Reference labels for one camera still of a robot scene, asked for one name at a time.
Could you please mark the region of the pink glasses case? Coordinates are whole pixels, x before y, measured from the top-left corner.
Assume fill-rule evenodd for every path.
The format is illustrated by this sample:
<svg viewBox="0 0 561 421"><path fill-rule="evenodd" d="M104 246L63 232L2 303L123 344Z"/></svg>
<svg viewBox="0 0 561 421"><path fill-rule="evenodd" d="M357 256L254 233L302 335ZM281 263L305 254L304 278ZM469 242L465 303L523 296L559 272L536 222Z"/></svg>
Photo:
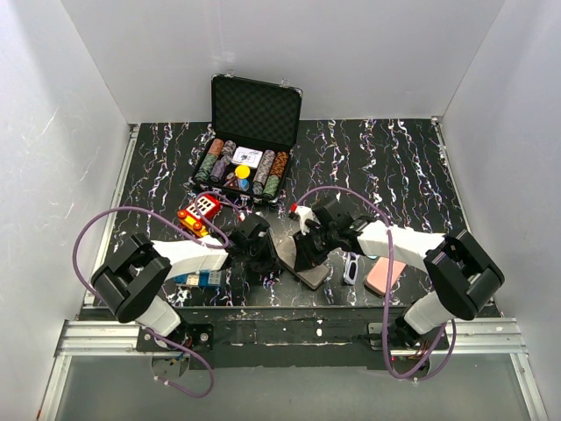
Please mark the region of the pink glasses case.
<svg viewBox="0 0 561 421"><path fill-rule="evenodd" d="M406 265L400 261L395 261L392 265L392 277L390 286L393 287L399 279ZM379 257L365 276L365 287L376 296L384 296L387 292L387 274L389 271L389 259Z"/></svg>

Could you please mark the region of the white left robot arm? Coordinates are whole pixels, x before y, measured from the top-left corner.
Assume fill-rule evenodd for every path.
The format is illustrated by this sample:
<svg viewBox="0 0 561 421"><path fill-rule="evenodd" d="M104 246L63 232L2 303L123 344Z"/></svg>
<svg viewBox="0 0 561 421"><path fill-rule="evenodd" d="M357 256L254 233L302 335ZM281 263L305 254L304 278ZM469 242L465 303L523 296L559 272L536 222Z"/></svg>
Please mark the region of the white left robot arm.
<svg viewBox="0 0 561 421"><path fill-rule="evenodd" d="M165 281L218 272L241 262L255 271L267 271L277 262L270 224L260 215L246 216L228 240L224 246L211 236L197 242L165 242L135 234L95 271L91 285L118 322L144 326L156 333L165 349L175 351L185 344L187 331L179 313L159 296Z"/></svg>

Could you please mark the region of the yellow dealer button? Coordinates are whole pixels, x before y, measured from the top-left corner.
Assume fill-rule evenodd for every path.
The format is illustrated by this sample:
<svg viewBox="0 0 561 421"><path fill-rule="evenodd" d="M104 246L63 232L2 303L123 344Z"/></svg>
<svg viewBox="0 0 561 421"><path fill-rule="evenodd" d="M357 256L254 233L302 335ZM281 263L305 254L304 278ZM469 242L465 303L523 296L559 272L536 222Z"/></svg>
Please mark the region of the yellow dealer button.
<svg viewBox="0 0 561 421"><path fill-rule="evenodd" d="M251 169L246 165L238 165L236 166L234 173L238 179L247 179L251 174Z"/></svg>

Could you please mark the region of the white card deck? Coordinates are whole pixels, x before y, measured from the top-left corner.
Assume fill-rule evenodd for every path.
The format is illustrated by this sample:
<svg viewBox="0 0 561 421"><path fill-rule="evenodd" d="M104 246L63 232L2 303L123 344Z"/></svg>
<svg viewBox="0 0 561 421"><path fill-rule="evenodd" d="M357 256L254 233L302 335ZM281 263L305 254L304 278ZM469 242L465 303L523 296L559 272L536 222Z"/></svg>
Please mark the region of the white card deck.
<svg viewBox="0 0 561 421"><path fill-rule="evenodd" d="M238 146L232 155L231 163L235 165L246 165L249 168L257 168L262 159L261 150Z"/></svg>

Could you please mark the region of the red yellow toy bus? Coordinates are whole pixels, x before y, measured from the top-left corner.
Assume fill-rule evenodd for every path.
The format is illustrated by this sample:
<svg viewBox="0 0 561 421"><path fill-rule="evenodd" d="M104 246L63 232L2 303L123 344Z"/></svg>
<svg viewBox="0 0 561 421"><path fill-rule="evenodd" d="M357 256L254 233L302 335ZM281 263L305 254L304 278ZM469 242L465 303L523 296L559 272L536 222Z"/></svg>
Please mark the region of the red yellow toy bus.
<svg viewBox="0 0 561 421"><path fill-rule="evenodd" d="M221 209L222 205L217 199L210 195L202 195L188 207L179 209L177 217L184 228L197 238L202 238L209 234L202 218L212 219Z"/></svg>

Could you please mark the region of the blue grey brick block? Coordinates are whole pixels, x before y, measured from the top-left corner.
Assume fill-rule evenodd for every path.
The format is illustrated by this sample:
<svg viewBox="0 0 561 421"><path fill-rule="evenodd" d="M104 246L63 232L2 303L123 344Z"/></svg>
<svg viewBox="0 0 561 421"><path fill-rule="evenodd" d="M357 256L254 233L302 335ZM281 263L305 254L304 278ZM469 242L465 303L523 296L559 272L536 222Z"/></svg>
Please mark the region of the blue grey brick block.
<svg viewBox="0 0 561 421"><path fill-rule="evenodd" d="M220 271L199 272L178 275L173 278L176 285L186 288L219 288L222 284L222 273Z"/></svg>

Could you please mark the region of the white frame sunglasses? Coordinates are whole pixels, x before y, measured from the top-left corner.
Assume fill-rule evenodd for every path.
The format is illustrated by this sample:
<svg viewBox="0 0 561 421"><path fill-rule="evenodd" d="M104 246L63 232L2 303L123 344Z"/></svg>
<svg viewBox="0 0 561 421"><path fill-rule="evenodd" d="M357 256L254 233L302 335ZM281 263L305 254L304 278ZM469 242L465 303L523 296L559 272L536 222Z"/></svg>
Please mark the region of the white frame sunglasses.
<svg viewBox="0 0 561 421"><path fill-rule="evenodd" d="M353 252L344 254L344 283L354 286L359 277L360 255Z"/></svg>

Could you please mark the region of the black poker chip case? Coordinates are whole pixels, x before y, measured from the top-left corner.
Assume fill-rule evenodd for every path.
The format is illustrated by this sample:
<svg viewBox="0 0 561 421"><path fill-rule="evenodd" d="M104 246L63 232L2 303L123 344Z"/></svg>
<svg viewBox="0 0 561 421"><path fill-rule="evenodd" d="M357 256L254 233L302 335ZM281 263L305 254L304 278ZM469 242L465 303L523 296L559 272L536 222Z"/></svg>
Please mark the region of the black poker chip case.
<svg viewBox="0 0 561 421"><path fill-rule="evenodd" d="M237 147L265 152L286 153L288 158L276 183L276 190L259 195L253 187L241 189L235 182L227 182L234 163L230 163L218 181L203 177L201 167L210 152L213 140L205 145L195 164L190 183L196 189L216 189L228 196L246 196L255 203L272 204L278 201L292 163L297 142L303 91L281 83L262 82L243 77L216 74L211 78L212 139L233 141Z"/></svg>

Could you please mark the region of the grey glasses case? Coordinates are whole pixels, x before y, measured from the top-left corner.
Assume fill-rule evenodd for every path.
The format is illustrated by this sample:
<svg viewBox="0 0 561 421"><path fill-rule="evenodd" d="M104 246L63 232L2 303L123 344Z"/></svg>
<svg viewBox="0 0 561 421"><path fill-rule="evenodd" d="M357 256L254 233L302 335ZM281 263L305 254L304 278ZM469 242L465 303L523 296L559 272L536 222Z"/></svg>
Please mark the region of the grey glasses case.
<svg viewBox="0 0 561 421"><path fill-rule="evenodd" d="M296 272L295 271L295 241L298 239L312 239L312 235L302 235L300 232L295 234L296 239L293 236L289 236L285 239L280 239L275 244L275 248L279 257L280 264L292 275L306 284L310 289L316 290L319 286L326 280L330 269L324 264L320 264L316 268Z"/></svg>

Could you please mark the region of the aluminium front rail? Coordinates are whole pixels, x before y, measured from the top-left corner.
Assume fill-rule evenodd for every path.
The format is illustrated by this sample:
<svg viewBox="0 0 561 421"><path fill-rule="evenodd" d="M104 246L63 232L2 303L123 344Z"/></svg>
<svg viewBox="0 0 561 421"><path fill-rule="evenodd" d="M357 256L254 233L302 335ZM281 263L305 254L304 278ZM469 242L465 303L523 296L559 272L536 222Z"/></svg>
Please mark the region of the aluminium front rail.
<svg viewBox="0 0 561 421"><path fill-rule="evenodd" d="M64 324L41 420L545 420L512 318L458 322L431 378L390 376L375 309L189 310L214 371L90 310Z"/></svg>

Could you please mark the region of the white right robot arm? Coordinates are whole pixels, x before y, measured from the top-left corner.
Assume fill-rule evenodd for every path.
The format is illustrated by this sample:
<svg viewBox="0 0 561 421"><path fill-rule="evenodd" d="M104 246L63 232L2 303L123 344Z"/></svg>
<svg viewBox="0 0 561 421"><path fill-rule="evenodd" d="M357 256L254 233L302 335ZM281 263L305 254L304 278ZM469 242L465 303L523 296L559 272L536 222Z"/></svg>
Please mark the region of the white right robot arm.
<svg viewBox="0 0 561 421"><path fill-rule="evenodd" d="M354 218L337 199L315 208L294 204L291 212L300 223L293 236L297 272L318 267L341 249L394 258L428 275L433 290L412 303L389 329L406 348L419 347L430 331L453 318L475 319L505 282L502 271L467 230L417 232L369 216Z"/></svg>

